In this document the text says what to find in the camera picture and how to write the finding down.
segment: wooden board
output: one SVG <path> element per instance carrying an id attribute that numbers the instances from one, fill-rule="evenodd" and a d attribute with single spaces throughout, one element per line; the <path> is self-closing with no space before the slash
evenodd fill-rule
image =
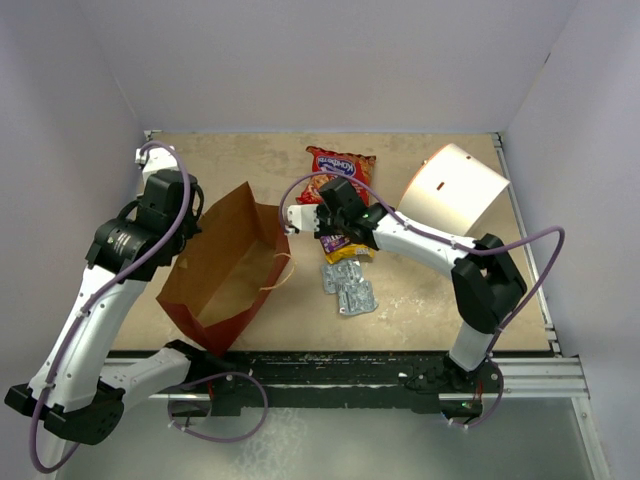
<path id="1" fill-rule="evenodd" d="M 293 180 L 311 170 L 308 145 L 338 152 L 375 154 L 373 186 L 397 205 L 405 186 L 436 150 L 455 143 L 492 169 L 501 172 L 489 135 L 429 134 L 158 134 L 174 145 L 198 178 L 205 208 L 244 181 L 256 200 L 277 204 Z M 294 203 L 293 195 L 288 204 Z M 480 237 L 491 232 L 505 243 L 520 238 L 507 192 L 500 195 L 478 227 Z M 292 278 L 274 290 L 235 350 L 447 350 L 461 319 L 449 278 L 409 259 L 378 252 L 363 262 L 379 306 L 356 317 L 338 314 L 337 298 L 322 289 L 322 249 L 310 234 L 291 237 L 297 261 Z M 524 252 L 513 253 L 528 279 Z M 288 273 L 291 263 L 283 275 Z M 157 349 L 184 336 L 155 301 L 168 268 L 159 271 L 126 318 L 115 349 Z M 502 335 L 497 349 L 546 350 L 547 337 L 537 301 L 532 301 Z"/>

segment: white panel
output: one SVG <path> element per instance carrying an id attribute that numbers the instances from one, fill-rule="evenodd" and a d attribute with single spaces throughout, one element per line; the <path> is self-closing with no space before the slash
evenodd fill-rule
<path id="1" fill-rule="evenodd" d="M 527 230 L 567 229 L 545 293 L 618 479 L 640 472 L 638 92 L 640 3 L 585 0 L 505 137 Z M 534 248 L 539 265 L 551 248 Z"/>
<path id="2" fill-rule="evenodd" d="M 145 128 L 505 128 L 576 0 L 80 0 Z"/>
<path id="3" fill-rule="evenodd" d="M 4 398 L 53 346 L 96 227 L 134 187 L 143 138 L 72 0 L 0 2 L 0 105 Z M 2 405 L 0 422 L 2 476 L 31 478 L 27 419 Z"/>

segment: black base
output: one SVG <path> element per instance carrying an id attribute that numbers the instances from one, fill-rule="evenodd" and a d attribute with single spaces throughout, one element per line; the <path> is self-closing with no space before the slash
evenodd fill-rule
<path id="1" fill-rule="evenodd" d="M 497 393 L 499 384 L 491 378 L 495 373 L 491 365 L 484 364 L 473 378 L 461 381 L 457 372 L 445 367 L 445 358 L 444 352 L 228 352 L 224 361 L 249 365 L 272 408 L 464 413 L 465 400 L 441 404 L 439 395 L 471 396 L 479 382 L 485 393 Z M 244 379 L 213 382 L 213 391 L 211 414 L 215 416 L 236 416 L 243 407 L 262 407 L 260 392 Z M 207 386 L 200 385 L 192 392 L 206 393 Z"/>

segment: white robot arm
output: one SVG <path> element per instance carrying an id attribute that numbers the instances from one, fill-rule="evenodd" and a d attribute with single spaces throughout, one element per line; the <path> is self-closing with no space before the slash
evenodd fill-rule
<path id="1" fill-rule="evenodd" d="M 409 257 L 450 278 L 464 322 L 447 359 L 463 376 L 481 367 L 498 325 L 524 296 L 526 284 L 508 253 L 478 257 L 454 245 L 490 249 L 502 246 L 500 239 L 451 235 L 395 212 L 399 221 L 380 204 L 367 207 L 341 177 L 325 184 L 319 193 L 324 201 L 321 205 L 287 208 L 287 233 L 344 234 L 356 243 Z M 449 239 L 451 245 L 419 235 L 416 229 Z"/>
<path id="2" fill-rule="evenodd" d="M 168 230 L 180 209 L 183 181 L 170 152 L 153 148 L 142 155 L 138 151 L 136 162 L 143 166 L 144 193 L 96 231 L 80 291 L 51 353 L 28 384 L 12 387 L 5 398 L 9 406 L 32 415 L 36 399 L 49 387 L 41 414 L 45 428 L 60 438 L 89 445 L 106 438 L 125 410 L 185 381 L 194 353 L 188 346 L 183 351 L 163 348 L 128 368 L 103 369 L 122 322 L 155 270 L 170 265 L 186 240 L 199 231 L 202 191 L 191 177 L 190 207 L 198 195 L 198 211 L 193 213 L 189 208 L 181 227 L 165 246 L 97 299 L 66 348 L 54 384 L 46 384 L 53 359 L 87 298 L 148 251 Z M 135 219 L 128 219 L 134 208 Z"/>
<path id="3" fill-rule="evenodd" d="M 88 266 L 82 286 L 51 354 L 28 384 L 12 387 L 5 397 L 5 403 L 27 416 L 34 415 L 36 399 L 42 402 L 46 397 L 39 418 L 59 438 L 95 445 L 113 431 L 125 410 L 149 395 L 205 376 L 199 372 L 201 368 L 205 374 L 234 370 L 220 359 L 180 342 L 172 342 L 152 357 L 127 368 L 103 367 L 127 312 L 146 283 L 158 267 L 170 265 L 186 241 L 199 232 L 197 221 L 203 198 L 194 177 L 189 178 L 193 193 L 188 213 L 171 240 L 97 299 L 89 312 L 83 312 L 71 343 L 61 349 L 87 297 L 158 244 L 158 239 L 178 217 L 184 182 L 176 171 L 177 164 L 164 149 L 153 149 L 148 154 L 148 158 L 138 155 L 138 163 L 144 166 L 144 193 L 96 231 L 86 256 Z M 488 249 L 501 245 L 499 239 L 488 235 L 478 241 L 449 235 L 417 224 L 400 213 L 398 221 L 379 204 L 366 207 L 353 186 L 342 178 L 327 183 L 320 193 L 322 205 L 287 209 L 292 225 L 288 233 L 346 234 L 358 243 L 407 256 L 449 276 L 464 323 L 445 360 L 455 375 L 472 378 L 482 367 L 496 327 L 517 305 L 526 286 L 507 253 L 474 257 L 453 244 Z M 194 212 L 196 195 L 200 202 Z M 131 220 L 127 217 L 134 208 L 135 219 Z M 450 238 L 452 246 L 424 238 L 410 231 L 408 225 Z M 65 353 L 54 385 L 47 385 L 50 367 L 60 351 Z M 49 395 L 41 397 L 45 388 Z"/>

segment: chip bag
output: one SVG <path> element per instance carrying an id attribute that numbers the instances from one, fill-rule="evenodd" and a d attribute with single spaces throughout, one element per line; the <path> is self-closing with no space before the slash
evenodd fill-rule
<path id="1" fill-rule="evenodd" d="M 366 185 L 371 184 L 371 176 L 376 157 L 355 155 L 353 153 L 337 153 L 322 148 L 309 146 L 307 152 L 313 155 L 312 172 L 327 172 L 326 175 L 316 175 L 309 180 L 309 184 L 296 199 L 300 204 L 322 203 L 318 188 L 335 178 L 330 172 L 339 172 L 354 177 Z M 369 194 L 360 185 L 354 185 L 358 195 L 366 205 L 369 205 Z M 356 255 L 373 257 L 374 250 L 366 245 L 351 243 L 344 235 L 332 235 L 320 239 L 325 257 L 329 263 L 335 263 Z"/>

